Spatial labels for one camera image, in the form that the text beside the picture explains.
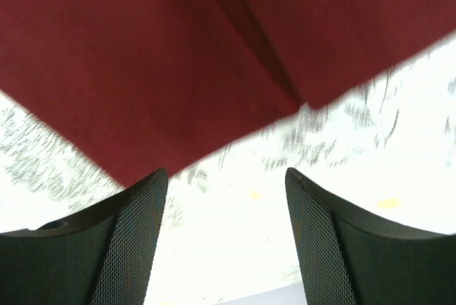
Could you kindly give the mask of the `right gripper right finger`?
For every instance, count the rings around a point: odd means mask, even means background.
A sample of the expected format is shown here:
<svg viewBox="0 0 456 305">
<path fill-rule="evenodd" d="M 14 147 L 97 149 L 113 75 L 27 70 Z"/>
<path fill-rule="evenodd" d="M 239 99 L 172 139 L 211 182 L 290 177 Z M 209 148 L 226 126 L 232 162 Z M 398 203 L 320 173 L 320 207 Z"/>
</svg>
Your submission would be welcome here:
<svg viewBox="0 0 456 305">
<path fill-rule="evenodd" d="M 409 227 L 294 168 L 286 199 L 308 304 L 454 304 L 455 236 Z"/>
</svg>

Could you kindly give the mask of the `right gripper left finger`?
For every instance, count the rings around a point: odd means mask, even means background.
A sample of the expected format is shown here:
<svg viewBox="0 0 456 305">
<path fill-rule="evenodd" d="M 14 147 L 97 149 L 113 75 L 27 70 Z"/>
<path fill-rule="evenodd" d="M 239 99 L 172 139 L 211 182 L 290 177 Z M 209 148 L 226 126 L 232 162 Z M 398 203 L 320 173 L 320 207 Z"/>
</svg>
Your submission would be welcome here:
<svg viewBox="0 0 456 305">
<path fill-rule="evenodd" d="M 160 168 L 84 210 L 1 234 L 1 303 L 143 304 L 167 189 Z"/>
</svg>

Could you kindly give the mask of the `dark maroon t shirt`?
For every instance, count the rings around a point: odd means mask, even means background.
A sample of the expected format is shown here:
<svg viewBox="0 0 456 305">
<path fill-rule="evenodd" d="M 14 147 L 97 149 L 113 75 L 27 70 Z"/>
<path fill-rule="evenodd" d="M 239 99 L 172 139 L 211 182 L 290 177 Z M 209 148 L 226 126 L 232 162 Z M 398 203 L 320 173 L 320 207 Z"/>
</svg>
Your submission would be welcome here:
<svg viewBox="0 0 456 305">
<path fill-rule="evenodd" d="M 129 186 L 454 30 L 455 0 L 1 0 L 1 89 Z"/>
</svg>

